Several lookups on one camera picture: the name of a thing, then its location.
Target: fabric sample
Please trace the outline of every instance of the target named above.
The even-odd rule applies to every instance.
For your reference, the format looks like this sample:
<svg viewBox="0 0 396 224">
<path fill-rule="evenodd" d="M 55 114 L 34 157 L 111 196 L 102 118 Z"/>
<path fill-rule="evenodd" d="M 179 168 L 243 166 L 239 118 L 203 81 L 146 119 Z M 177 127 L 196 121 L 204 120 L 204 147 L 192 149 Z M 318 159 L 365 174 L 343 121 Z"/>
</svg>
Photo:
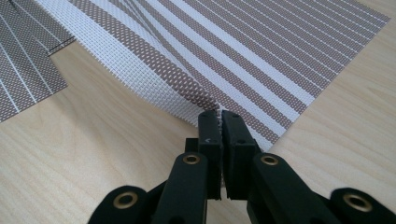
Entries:
<svg viewBox="0 0 396 224">
<path fill-rule="evenodd" d="M 34 22 L 24 23 L 24 17 Z M 0 122 L 66 87 L 49 54 L 74 38 L 51 23 L 55 21 L 34 2 L 0 1 Z"/>
<path fill-rule="evenodd" d="M 351 0 L 36 1 L 138 95 L 194 124 L 232 110 L 264 150 L 389 21 Z"/>
</svg>

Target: clamp jaw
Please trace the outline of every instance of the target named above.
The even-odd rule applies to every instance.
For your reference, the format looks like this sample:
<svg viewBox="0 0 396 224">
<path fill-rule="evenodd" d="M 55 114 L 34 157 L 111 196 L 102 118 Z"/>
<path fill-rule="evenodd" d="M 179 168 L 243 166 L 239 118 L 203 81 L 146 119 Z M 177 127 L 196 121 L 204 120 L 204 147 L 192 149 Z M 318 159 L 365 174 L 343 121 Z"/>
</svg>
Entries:
<svg viewBox="0 0 396 224">
<path fill-rule="evenodd" d="M 396 224 L 396 216 L 357 189 L 336 189 L 330 199 L 313 192 L 281 157 L 262 153 L 243 119 L 223 111 L 199 115 L 199 138 L 186 139 L 168 180 L 149 192 L 114 189 L 93 212 L 93 223 L 205 223 L 206 200 L 246 200 L 252 223 Z"/>
</svg>

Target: brown stripe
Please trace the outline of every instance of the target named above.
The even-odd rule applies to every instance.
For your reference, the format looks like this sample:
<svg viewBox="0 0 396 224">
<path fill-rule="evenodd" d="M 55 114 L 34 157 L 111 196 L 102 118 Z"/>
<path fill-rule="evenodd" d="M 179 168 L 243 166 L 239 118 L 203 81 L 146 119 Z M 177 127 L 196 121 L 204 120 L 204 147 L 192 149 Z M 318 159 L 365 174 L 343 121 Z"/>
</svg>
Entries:
<svg viewBox="0 0 396 224">
<path fill-rule="evenodd" d="M 0 16 L 0 78 L 4 85 L 1 88 L 7 89 L 16 107 L 22 111 L 35 101 L 39 102 L 63 89 L 66 83 L 8 1 L 0 2 Z M 8 95 L 1 98 L 1 107 L 9 108 L 11 100 Z M 12 111 L 1 109 L 1 120 L 18 113 L 15 108 Z"/>
<path fill-rule="evenodd" d="M 245 11 L 248 11 L 249 14 L 254 16 L 254 18 L 256 18 L 259 21 L 265 21 L 267 25 L 277 30 L 280 34 L 283 34 L 283 36 L 290 36 L 290 35 L 299 36 L 302 40 L 314 46 L 316 49 L 322 51 L 323 53 L 319 53 L 319 50 L 312 49 L 313 47 L 305 44 L 304 41 L 300 41 L 297 38 L 293 38 L 293 41 L 295 41 L 295 43 L 299 45 L 302 49 L 307 49 L 310 52 L 315 51 L 317 54 L 314 54 L 314 56 L 320 59 L 322 62 L 329 61 L 330 60 L 329 58 L 333 58 L 334 60 L 336 60 L 341 64 L 347 64 L 349 62 L 348 57 L 342 54 L 340 51 L 337 51 L 334 47 L 331 48 L 327 44 L 314 38 L 314 35 L 308 33 L 307 31 L 293 24 L 294 21 L 286 20 L 284 18 L 285 15 L 283 13 L 282 13 L 283 16 L 282 17 L 276 14 L 275 12 L 271 11 L 267 7 L 263 7 L 261 8 L 261 10 L 258 10 L 256 7 L 250 5 L 247 2 L 244 3 L 244 6 L 245 6 L 244 7 Z M 338 63 L 332 65 L 332 67 L 335 71 L 341 71 L 344 68 L 343 65 L 340 65 Z"/>
<path fill-rule="evenodd" d="M 245 22 L 248 25 L 244 25 L 245 29 L 247 29 L 249 31 L 248 34 L 250 34 L 250 36 L 258 36 L 259 38 L 257 38 L 257 41 L 263 40 L 263 36 L 265 36 L 266 38 L 270 39 L 271 41 L 273 41 L 274 43 L 278 44 L 279 46 L 281 46 L 284 51 L 281 51 L 280 55 L 293 55 L 295 58 L 291 58 L 293 61 L 298 63 L 298 60 L 301 60 L 302 62 L 304 62 L 306 65 L 304 65 L 303 63 L 299 63 L 301 66 L 306 66 L 309 67 L 309 70 L 312 71 L 316 71 L 319 72 L 322 76 L 326 77 L 329 80 L 333 80 L 336 76 L 336 73 L 334 71 L 332 71 L 332 69 L 327 68 L 326 66 L 324 66 L 322 63 L 317 62 L 317 58 L 315 57 L 310 57 L 311 52 L 304 52 L 301 49 L 295 47 L 295 42 L 297 38 L 293 38 L 290 42 L 286 41 L 284 39 L 284 36 L 281 35 L 277 35 L 276 33 L 274 33 L 273 31 L 271 31 L 270 29 L 268 29 L 267 27 L 265 27 L 264 25 L 262 25 L 261 23 L 257 22 L 256 20 L 253 20 L 251 17 L 249 17 L 249 15 L 247 15 L 241 8 L 239 5 L 244 5 L 241 4 L 241 2 L 238 2 L 238 6 L 236 7 L 235 4 L 231 4 L 230 2 L 228 3 L 224 3 L 223 1 L 217 1 L 218 4 L 219 3 L 223 3 L 222 6 L 225 7 L 227 10 L 231 11 L 236 20 L 240 20 Z"/>
<path fill-rule="evenodd" d="M 182 34 L 171 22 L 169 22 L 163 15 L 156 11 L 146 1 L 140 3 L 151 16 L 153 16 L 165 29 L 171 33 L 180 43 L 184 45 L 191 53 L 193 53 L 202 62 L 208 65 L 219 76 L 226 79 L 237 90 L 242 92 L 251 102 L 257 105 L 262 111 L 268 114 L 272 119 L 276 120 L 281 126 L 287 128 L 292 122 L 282 113 L 280 113 L 273 105 L 268 103 L 256 91 L 251 89 L 248 84 L 237 77 L 233 71 L 230 71 L 223 64 L 219 63 L 210 54 L 206 53 L 202 48 L 191 41 L 187 36 Z"/>
<path fill-rule="evenodd" d="M 25 22 L 27 27 L 30 27 L 29 31 L 31 35 L 37 38 L 49 50 L 49 55 L 73 42 L 74 37 L 35 1 L 12 0 L 12 3 L 21 15 L 21 20 Z"/>
<path fill-rule="evenodd" d="M 374 26 L 370 22 L 364 21 L 359 17 L 344 11 L 343 9 L 338 7 L 339 5 L 336 1 L 317 1 L 316 3 L 318 4 L 318 8 L 321 8 L 322 11 L 327 11 L 326 14 L 341 22 L 341 24 L 344 24 L 345 26 L 358 32 L 359 34 L 369 38 L 369 41 L 380 30 L 380 28 Z"/>
<path fill-rule="evenodd" d="M 369 19 L 370 22 L 375 23 L 376 25 L 383 27 L 389 20 L 390 18 L 373 10 L 372 8 L 369 8 L 359 2 L 356 1 L 351 1 L 351 0 L 346 0 L 346 2 L 344 1 L 337 1 L 337 5 L 342 6 L 344 8 L 347 8 L 349 11 L 351 11 L 354 15 L 359 15 L 361 17 L 367 17 L 367 19 Z M 381 21 L 376 20 L 375 18 L 368 16 L 366 13 L 362 12 L 361 10 L 369 13 L 370 15 L 380 19 Z"/>
<path fill-rule="evenodd" d="M 302 18 L 303 20 L 309 22 L 310 24 L 316 26 L 317 28 L 319 28 L 320 30 L 324 31 L 325 33 L 327 33 L 328 35 L 334 37 L 335 39 L 343 42 L 345 45 L 353 48 L 356 51 L 360 51 L 362 49 L 362 46 L 360 46 L 358 43 L 354 42 L 351 39 L 348 39 L 347 37 L 337 33 L 334 31 L 334 29 L 330 28 L 330 27 L 337 27 L 336 24 L 334 24 L 334 21 L 325 19 L 323 16 L 319 16 L 319 14 L 313 10 L 309 11 L 307 7 L 305 6 L 300 6 L 301 4 L 298 4 L 296 2 L 284 2 L 284 1 L 277 1 L 281 6 L 289 8 L 290 10 L 293 11 L 293 13 L 295 15 L 297 15 L 298 17 Z M 316 20 L 315 17 L 320 18 L 322 22 Z"/>
<path fill-rule="evenodd" d="M 186 100 L 205 110 L 218 108 L 216 101 L 207 91 L 128 27 L 90 1 L 78 1 L 73 4 L 117 38 Z"/>
<path fill-rule="evenodd" d="M 0 71 L 2 74 L 0 78 L 2 79 L 3 84 L 7 88 L 7 91 L 12 97 L 12 99 L 15 99 L 14 103 L 18 108 L 29 107 L 35 103 L 31 98 L 31 96 L 29 95 L 29 92 L 20 82 L 20 78 L 17 76 L 11 64 L 9 63 L 6 54 L 1 49 L 0 49 Z"/>
<path fill-rule="evenodd" d="M 336 33 L 336 32 L 335 32 L 334 30 L 332 30 L 332 29 L 329 30 L 330 33 L 331 33 L 333 36 L 338 36 L 338 38 L 342 38 L 344 43 L 346 43 L 346 44 L 348 44 L 348 45 L 350 45 L 350 46 L 353 46 L 354 48 L 355 48 L 355 46 L 356 46 L 356 50 L 361 50 L 361 49 L 362 49 L 362 46 L 356 44 L 356 43 L 353 42 L 352 40 L 355 40 L 355 41 L 357 41 L 358 43 L 361 43 L 361 44 L 367 43 L 367 41 L 368 41 L 366 38 L 364 38 L 364 37 L 362 37 L 362 36 L 360 36 L 360 35 L 358 35 L 358 34 L 352 32 L 352 31 L 350 31 L 350 30 L 348 30 L 346 27 L 340 25 L 340 24 L 337 23 L 336 21 L 332 21 L 331 19 L 329 19 L 329 18 L 323 16 L 323 15 L 320 14 L 319 12 L 317 12 L 317 11 L 315 11 L 314 9 L 312 9 L 311 7 L 309 7 L 309 5 L 306 5 L 306 4 L 304 4 L 304 3 L 302 3 L 302 2 L 299 2 L 299 1 L 292 1 L 291 4 L 294 5 L 294 6 L 296 6 L 296 10 L 302 9 L 302 10 L 304 10 L 305 12 L 307 12 L 309 15 L 311 15 L 312 17 L 311 17 L 311 19 L 310 19 L 310 22 L 311 22 L 311 21 L 316 22 L 316 20 L 313 18 L 313 17 L 315 17 L 315 18 L 317 18 L 317 19 L 319 19 L 320 21 L 323 22 L 323 23 L 319 23 L 319 22 L 318 22 L 318 23 L 317 23 L 318 25 L 321 24 L 322 27 L 327 27 L 327 26 L 325 26 L 325 25 L 323 25 L 323 24 L 328 24 L 328 25 L 329 25 L 330 27 L 332 27 L 334 30 L 340 32 L 341 34 L 343 34 L 343 35 L 345 35 L 345 36 L 347 36 L 347 37 L 350 37 L 350 39 L 348 39 L 348 38 L 346 38 L 346 37 L 343 37 L 341 34 Z"/>
<path fill-rule="evenodd" d="M 210 33 L 203 25 L 195 21 L 192 17 L 190 17 L 187 13 L 174 5 L 172 2 L 165 0 L 161 0 L 160 2 L 170 11 L 172 11 L 172 13 L 178 16 L 182 21 L 188 24 L 191 29 L 193 29 L 199 35 L 204 37 L 207 41 L 212 43 L 217 49 L 220 49 L 223 53 L 233 59 L 235 63 L 238 63 L 241 67 L 247 70 L 251 75 L 258 79 L 262 85 L 266 86 L 270 91 L 272 91 L 279 98 L 284 100 L 295 111 L 303 113 L 303 111 L 306 109 L 306 105 L 301 102 L 297 97 L 286 91 L 281 85 L 269 78 L 262 70 L 260 70 L 249 60 L 239 54 L 239 52 L 231 48 L 229 45 L 224 43 L 212 33 Z"/>
<path fill-rule="evenodd" d="M 137 18 L 136 15 L 129 8 L 127 8 L 122 2 L 120 2 L 119 0 L 109 0 L 109 2 L 112 3 L 114 6 L 116 6 L 117 8 L 119 8 L 121 11 L 125 12 L 125 14 L 131 17 L 132 20 L 139 23 L 139 25 L 143 27 L 147 32 L 151 33 L 150 29 L 146 27 L 146 25 L 139 18 Z M 125 4 L 127 4 L 129 7 L 131 6 L 128 1 L 125 1 Z"/>
<path fill-rule="evenodd" d="M 265 59 L 269 64 L 271 64 L 274 68 L 276 68 L 279 72 L 281 72 L 283 75 L 288 77 L 298 86 L 300 86 L 302 89 L 309 92 L 313 96 L 318 96 L 321 93 L 322 89 L 315 86 L 313 83 L 311 83 L 306 78 L 302 77 L 301 75 L 293 71 L 288 66 L 285 66 L 285 64 L 282 61 L 272 56 L 267 50 L 262 50 L 262 46 L 247 39 L 245 34 L 236 31 L 228 22 L 222 20 L 218 15 L 207 10 L 199 2 L 186 1 L 186 3 L 188 3 L 191 7 L 195 8 L 202 15 L 206 16 L 209 20 L 211 20 L 221 29 L 232 35 L 239 42 L 244 43 L 247 48 L 252 50 L 258 56 Z"/>
<path fill-rule="evenodd" d="M 14 105 L 9 100 L 6 91 L 0 85 L 0 122 L 18 114 Z"/>
<path fill-rule="evenodd" d="M 35 44 L 35 41 L 32 40 L 30 43 L 23 44 L 23 40 L 29 36 L 21 32 L 21 29 L 17 29 L 13 24 L 7 23 L 12 27 L 12 31 L 18 37 L 18 40 L 22 43 L 24 47 L 26 44 Z M 36 98 L 37 101 L 40 101 L 50 95 L 48 88 L 44 85 L 43 81 L 37 75 L 35 69 L 32 64 L 27 59 L 26 55 L 22 51 L 21 47 L 14 40 L 14 35 L 11 34 L 6 24 L 0 19 L 0 33 L 2 34 L 2 45 L 5 49 L 7 55 L 17 67 L 18 71 L 21 74 L 21 77 L 25 81 L 27 87 Z M 39 46 L 35 46 L 35 49 L 41 50 Z"/>
<path fill-rule="evenodd" d="M 226 10 L 222 9 L 219 5 L 215 4 L 213 1 L 205 2 L 205 6 L 209 7 L 210 9 L 216 11 L 216 14 L 222 17 L 224 21 L 227 21 L 233 25 L 232 31 L 227 30 L 229 34 L 239 33 L 240 35 L 244 36 L 244 39 L 247 37 L 253 38 L 256 42 L 259 43 L 259 50 L 269 50 L 273 52 L 277 57 L 281 58 L 283 62 L 288 64 L 289 66 L 293 67 L 295 70 L 299 71 L 302 76 L 309 79 L 310 81 L 314 82 L 316 85 L 324 89 L 327 85 L 329 85 L 329 81 L 325 78 L 318 76 L 311 68 L 308 68 L 301 62 L 298 62 L 294 59 L 291 55 L 289 55 L 286 51 L 281 49 L 280 47 L 276 46 L 273 42 L 269 41 L 268 39 L 264 38 L 260 33 L 257 33 L 250 27 L 246 26 L 236 17 L 233 17 L 231 13 L 227 12 Z"/>
<path fill-rule="evenodd" d="M 186 61 L 175 48 L 169 44 L 169 42 L 163 38 L 163 36 L 158 32 L 158 30 L 152 25 L 152 23 L 147 20 L 146 17 L 142 17 L 146 24 L 156 33 L 156 36 L 160 39 L 163 46 L 169 50 L 186 68 L 190 71 L 190 73 L 194 76 L 194 78 L 201 83 L 206 90 L 212 93 L 218 100 L 218 102 L 225 106 L 227 109 L 234 111 L 235 113 L 241 115 L 244 118 L 244 121 L 248 126 L 250 126 L 257 133 L 261 134 L 265 139 L 267 139 L 272 144 L 276 142 L 279 136 L 274 133 L 271 129 L 269 129 L 265 124 L 261 123 L 258 119 L 252 116 L 249 112 L 246 111 L 241 105 L 239 105 L 233 98 L 225 94 L 222 90 L 220 90 L 217 86 L 215 86 L 212 82 L 210 82 L 207 78 L 202 76 L 188 61 Z"/>
<path fill-rule="evenodd" d="M 271 17 L 270 15 L 267 15 L 264 12 L 257 11 L 256 8 L 250 7 L 246 2 L 241 2 L 239 7 L 240 7 L 240 10 L 245 11 L 248 15 L 253 17 L 255 20 L 265 23 L 265 25 L 270 27 L 272 30 L 277 32 L 282 37 L 287 38 L 290 42 L 292 42 L 293 44 L 298 46 L 300 49 L 303 49 L 305 52 L 308 52 L 315 59 L 319 60 L 322 63 L 327 64 L 332 70 L 339 72 L 344 68 L 344 66 L 342 65 L 343 64 L 342 62 L 340 62 L 336 58 L 331 57 L 331 54 L 329 52 L 327 52 L 327 50 L 332 52 L 332 51 L 334 51 L 333 49 L 328 48 L 323 43 L 320 43 L 320 45 L 325 46 L 326 49 L 323 50 L 323 49 L 318 48 L 317 46 L 315 46 L 315 42 L 314 43 L 311 42 L 310 39 L 314 39 L 314 38 L 312 38 L 312 36 L 309 36 L 310 39 L 305 39 L 304 36 L 299 36 L 298 33 L 297 34 L 294 33 L 293 31 L 295 29 L 298 29 L 297 27 L 293 26 L 292 29 L 288 28 L 289 29 L 288 30 L 285 26 L 279 25 L 279 21 L 275 20 L 274 17 Z"/>
<path fill-rule="evenodd" d="M 320 31 L 318 31 L 317 29 L 315 29 L 312 26 L 312 24 L 302 21 L 300 18 L 298 18 L 295 15 L 294 11 L 290 11 L 289 7 L 280 7 L 278 1 L 276 1 L 276 4 L 273 3 L 272 1 L 265 1 L 265 4 L 264 3 L 259 4 L 257 1 L 249 1 L 249 4 L 252 7 L 257 8 L 262 13 L 265 13 L 265 14 L 270 15 L 271 17 L 275 18 L 283 26 L 288 27 L 296 34 L 299 34 L 299 36 L 306 36 L 306 35 L 303 35 L 303 33 L 308 32 L 309 34 L 314 35 L 317 39 L 323 41 L 324 43 L 327 43 L 327 45 L 332 46 L 338 52 L 343 52 L 349 58 L 353 58 L 356 55 L 355 51 L 346 48 L 341 43 L 335 41 L 334 39 L 328 37 L 327 35 L 323 34 Z M 312 43 L 316 43 L 316 47 L 318 47 L 318 48 L 324 48 L 324 46 L 325 46 L 320 41 L 316 41 L 316 40 L 313 41 L 312 39 L 310 40 L 310 42 L 311 41 L 312 41 Z M 335 55 L 339 55 L 338 52 L 331 51 L 326 48 L 324 48 L 323 50 L 325 52 L 329 52 L 329 54 L 332 55 L 332 57 L 335 57 L 339 60 L 343 59 L 343 56 L 341 56 L 341 57 L 335 56 Z"/>
</svg>

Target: metal grommet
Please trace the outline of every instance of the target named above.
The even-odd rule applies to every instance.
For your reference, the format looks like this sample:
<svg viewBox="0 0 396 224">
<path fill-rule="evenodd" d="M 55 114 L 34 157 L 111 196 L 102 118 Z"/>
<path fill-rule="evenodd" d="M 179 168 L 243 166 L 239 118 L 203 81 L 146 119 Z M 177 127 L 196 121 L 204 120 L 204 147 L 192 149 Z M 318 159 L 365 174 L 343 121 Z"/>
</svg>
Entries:
<svg viewBox="0 0 396 224">
<path fill-rule="evenodd" d="M 131 200 L 128 200 L 128 202 L 123 202 L 122 198 L 125 199 L 126 197 L 131 197 Z M 118 208 L 118 209 L 125 209 L 134 206 L 134 204 L 137 203 L 138 196 L 135 192 L 133 191 L 127 191 L 122 194 L 119 194 L 114 201 L 113 205 Z"/>
<path fill-rule="evenodd" d="M 277 158 L 272 157 L 272 156 L 263 156 L 262 162 L 264 162 L 267 165 L 277 165 L 279 163 Z"/>
<path fill-rule="evenodd" d="M 194 164 L 198 163 L 200 160 L 201 159 L 195 155 L 187 155 L 183 158 L 183 161 L 190 165 L 194 165 Z"/>
<path fill-rule="evenodd" d="M 357 194 L 346 193 L 343 197 L 347 205 L 359 210 L 361 212 L 370 212 L 373 206 L 363 197 Z"/>
</svg>

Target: wooden table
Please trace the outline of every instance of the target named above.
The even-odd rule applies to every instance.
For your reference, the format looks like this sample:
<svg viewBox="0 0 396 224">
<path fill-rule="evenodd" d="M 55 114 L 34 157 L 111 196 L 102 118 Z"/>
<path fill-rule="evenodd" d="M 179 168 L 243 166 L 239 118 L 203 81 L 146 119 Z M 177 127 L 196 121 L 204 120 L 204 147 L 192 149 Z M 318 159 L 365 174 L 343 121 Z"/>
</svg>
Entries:
<svg viewBox="0 0 396 224">
<path fill-rule="evenodd" d="M 396 1 L 362 1 L 392 18 Z M 69 87 L 0 124 L 0 223 L 86 223 L 113 189 L 164 181 L 196 128 L 123 87 L 79 43 L 51 56 Z M 329 197 L 350 186 L 396 212 L 396 20 L 271 148 Z M 207 223 L 249 223 L 209 202 Z"/>
</svg>

